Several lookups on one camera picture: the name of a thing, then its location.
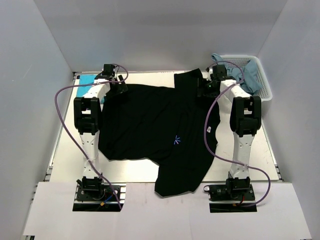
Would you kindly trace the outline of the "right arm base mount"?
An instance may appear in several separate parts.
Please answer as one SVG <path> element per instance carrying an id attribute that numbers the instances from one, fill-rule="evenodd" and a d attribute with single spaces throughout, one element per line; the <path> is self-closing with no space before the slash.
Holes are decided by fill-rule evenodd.
<path id="1" fill-rule="evenodd" d="M 210 213 L 255 213 L 256 198 L 253 186 L 248 189 L 227 192 L 225 184 L 205 185 L 203 191 L 209 196 Z"/>

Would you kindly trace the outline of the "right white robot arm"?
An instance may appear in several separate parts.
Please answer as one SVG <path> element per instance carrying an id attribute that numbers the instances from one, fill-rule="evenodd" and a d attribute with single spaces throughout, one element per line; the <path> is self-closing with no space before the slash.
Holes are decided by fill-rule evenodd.
<path id="1" fill-rule="evenodd" d="M 212 80 L 200 78 L 197 83 L 197 96 L 214 98 L 216 104 L 221 96 L 231 103 L 229 125 L 233 132 L 233 158 L 227 160 L 215 155 L 215 158 L 231 163 L 228 178 L 223 185 L 211 185 L 206 188 L 210 200 L 243 201 L 251 192 L 249 162 L 251 147 L 257 131 L 262 124 L 262 101 L 259 96 L 245 92 L 233 79 L 217 77 Z"/>

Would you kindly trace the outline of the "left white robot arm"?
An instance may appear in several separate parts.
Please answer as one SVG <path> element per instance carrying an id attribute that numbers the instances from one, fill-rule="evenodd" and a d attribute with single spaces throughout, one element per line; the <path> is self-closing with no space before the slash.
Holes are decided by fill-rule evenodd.
<path id="1" fill-rule="evenodd" d="M 77 129 L 83 157 L 83 177 L 78 180 L 82 194 L 87 194 L 94 200 L 105 196 L 106 187 L 99 162 L 98 140 L 103 126 L 102 101 L 106 95 L 113 97 L 128 90 L 122 75 L 99 73 L 94 80 L 80 83 L 80 88 L 86 90 L 73 101 L 74 126 Z"/>

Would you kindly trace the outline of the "black t-shirt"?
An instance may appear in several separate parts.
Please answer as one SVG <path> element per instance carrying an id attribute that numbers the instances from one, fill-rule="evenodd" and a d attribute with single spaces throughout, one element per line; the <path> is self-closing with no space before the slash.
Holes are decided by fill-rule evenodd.
<path id="1" fill-rule="evenodd" d="M 98 149 L 109 160 L 149 159 L 158 165 L 162 197 L 194 192 L 213 163 L 218 104 L 198 97 L 200 69 L 174 75 L 174 87 L 129 84 L 106 98 Z"/>

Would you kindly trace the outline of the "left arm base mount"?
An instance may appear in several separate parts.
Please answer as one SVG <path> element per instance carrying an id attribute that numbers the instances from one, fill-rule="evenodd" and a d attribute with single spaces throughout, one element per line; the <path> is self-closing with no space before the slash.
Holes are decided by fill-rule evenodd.
<path id="1" fill-rule="evenodd" d="M 73 212 L 115 212 L 121 211 L 117 198 L 111 187 L 102 183 L 101 190 L 85 190 L 81 185 L 77 185 L 72 211 Z M 113 185 L 121 207 L 124 206 L 126 197 L 126 185 Z"/>

